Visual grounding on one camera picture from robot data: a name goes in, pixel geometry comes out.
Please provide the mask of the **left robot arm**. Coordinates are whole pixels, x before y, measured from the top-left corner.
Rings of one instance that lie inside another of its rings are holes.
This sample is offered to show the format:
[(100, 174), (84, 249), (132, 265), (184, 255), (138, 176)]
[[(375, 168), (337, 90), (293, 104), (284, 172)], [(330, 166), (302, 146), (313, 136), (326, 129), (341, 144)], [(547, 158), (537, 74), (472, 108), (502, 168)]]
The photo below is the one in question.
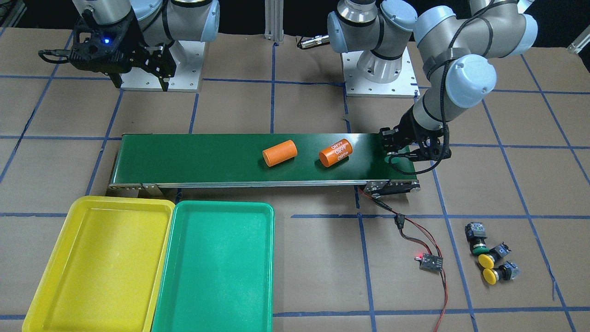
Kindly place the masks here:
[(403, 0), (342, 0), (327, 17), (327, 36), (342, 55), (346, 85), (356, 94), (391, 88), (411, 74), (404, 58), (413, 36), (430, 88), (394, 128), (380, 130), (387, 161), (447, 159), (448, 123), (495, 88), (492, 58), (523, 54), (533, 46), (537, 21), (516, 0), (472, 0), (472, 16), (458, 19), (448, 6), (418, 15)]

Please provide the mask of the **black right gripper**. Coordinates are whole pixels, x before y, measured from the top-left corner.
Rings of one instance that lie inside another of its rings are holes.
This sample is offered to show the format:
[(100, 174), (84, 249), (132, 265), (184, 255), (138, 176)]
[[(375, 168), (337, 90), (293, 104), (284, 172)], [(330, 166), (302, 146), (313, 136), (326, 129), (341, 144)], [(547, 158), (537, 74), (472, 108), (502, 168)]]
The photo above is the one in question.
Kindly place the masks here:
[[(144, 67), (151, 57), (132, 9), (111, 24), (99, 24), (95, 11), (84, 9), (74, 33), (69, 62), (79, 70), (110, 74), (116, 88), (123, 84), (121, 74)], [(162, 90), (168, 90), (170, 73), (161, 71), (158, 78)]]

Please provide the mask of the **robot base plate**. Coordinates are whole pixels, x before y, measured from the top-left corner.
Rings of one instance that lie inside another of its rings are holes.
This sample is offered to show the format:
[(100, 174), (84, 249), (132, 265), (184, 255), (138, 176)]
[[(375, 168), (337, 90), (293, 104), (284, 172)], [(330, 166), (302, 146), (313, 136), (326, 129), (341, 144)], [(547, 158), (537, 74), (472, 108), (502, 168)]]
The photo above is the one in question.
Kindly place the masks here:
[(348, 97), (419, 97), (419, 85), (405, 48), (393, 61), (371, 51), (342, 53), (342, 70)]
[[(123, 90), (198, 92), (208, 44), (198, 41), (175, 41), (171, 47), (147, 47), (151, 57), (144, 67), (133, 67), (122, 74)], [(169, 88), (162, 90), (158, 74), (170, 73)]]

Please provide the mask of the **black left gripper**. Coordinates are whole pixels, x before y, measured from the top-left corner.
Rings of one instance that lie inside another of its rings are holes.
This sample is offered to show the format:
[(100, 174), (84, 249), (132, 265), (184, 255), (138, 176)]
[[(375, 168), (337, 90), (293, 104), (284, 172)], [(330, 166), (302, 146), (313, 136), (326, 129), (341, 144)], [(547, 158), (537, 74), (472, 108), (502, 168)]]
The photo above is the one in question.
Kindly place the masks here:
[(425, 129), (415, 119), (412, 108), (402, 116), (400, 123), (394, 128), (381, 128), (379, 137), (381, 138), (382, 147), (387, 153), (398, 153), (406, 146), (417, 143), (419, 149), (401, 154), (412, 162), (451, 157), (450, 148), (445, 148), (440, 142), (441, 137), (448, 138), (448, 130), (445, 128)]

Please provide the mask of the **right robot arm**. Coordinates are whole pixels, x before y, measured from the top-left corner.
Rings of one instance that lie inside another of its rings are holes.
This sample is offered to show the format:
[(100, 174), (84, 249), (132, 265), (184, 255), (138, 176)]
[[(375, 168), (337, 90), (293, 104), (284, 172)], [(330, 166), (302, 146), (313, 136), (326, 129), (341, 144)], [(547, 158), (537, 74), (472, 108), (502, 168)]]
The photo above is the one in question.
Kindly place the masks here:
[(76, 0), (68, 61), (135, 91), (198, 92), (217, 0)]

